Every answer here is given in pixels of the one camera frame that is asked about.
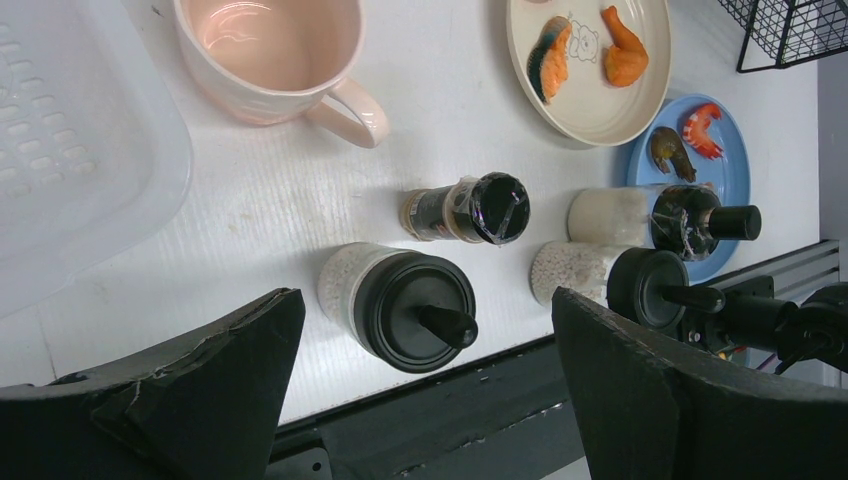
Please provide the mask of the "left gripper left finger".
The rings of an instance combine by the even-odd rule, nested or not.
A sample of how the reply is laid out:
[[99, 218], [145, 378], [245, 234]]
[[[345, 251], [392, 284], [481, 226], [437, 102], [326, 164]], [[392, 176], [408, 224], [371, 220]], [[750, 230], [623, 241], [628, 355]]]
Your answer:
[[5, 479], [260, 479], [305, 321], [276, 289], [44, 386], [1, 391]]

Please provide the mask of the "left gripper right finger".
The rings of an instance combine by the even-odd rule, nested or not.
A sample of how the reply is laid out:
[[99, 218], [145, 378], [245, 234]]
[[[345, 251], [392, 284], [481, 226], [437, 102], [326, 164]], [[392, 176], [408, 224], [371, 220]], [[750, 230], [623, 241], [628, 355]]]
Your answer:
[[566, 288], [552, 323], [595, 479], [843, 479], [847, 393], [749, 369]]

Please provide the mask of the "black lid jar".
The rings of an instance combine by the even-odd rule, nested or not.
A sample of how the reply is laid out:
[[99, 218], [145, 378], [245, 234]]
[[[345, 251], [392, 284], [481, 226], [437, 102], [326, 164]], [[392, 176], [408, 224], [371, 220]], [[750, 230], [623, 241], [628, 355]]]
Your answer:
[[555, 241], [545, 244], [530, 267], [536, 300], [552, 304], [554, 292], [572, 289], [620, 316], [671, 335], [689, 310], [716, 314], [723, 292], [689, 284], [674, 253], [642, 247]]
[[410, 374], [446, 366], [479, 335], [476, 297], [465, 273], [415, 250], [345, 245], [324, 263], [317, 295], [327, 318], [364, 350]]
[[590, 188], [567, 214], [575, 242], [665, 250], [685, 262], [707, 259], [724, 241], [756, 240], [761, 229], [758, 207], [725, 206], [703, 185]]

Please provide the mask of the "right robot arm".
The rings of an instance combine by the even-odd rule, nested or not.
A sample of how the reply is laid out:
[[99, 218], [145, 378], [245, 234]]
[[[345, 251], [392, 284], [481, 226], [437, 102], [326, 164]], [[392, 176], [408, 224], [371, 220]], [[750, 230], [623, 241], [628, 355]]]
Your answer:
[[775, 373], [819, 360], [847, 371], [847, 284], [837, 282], [797, 304], [774, 296], [764, 275], [723, 288], [717, 313], [689, 310], [678, 327], [680, 341], [714, 355], [754, 348], [774, 354]]

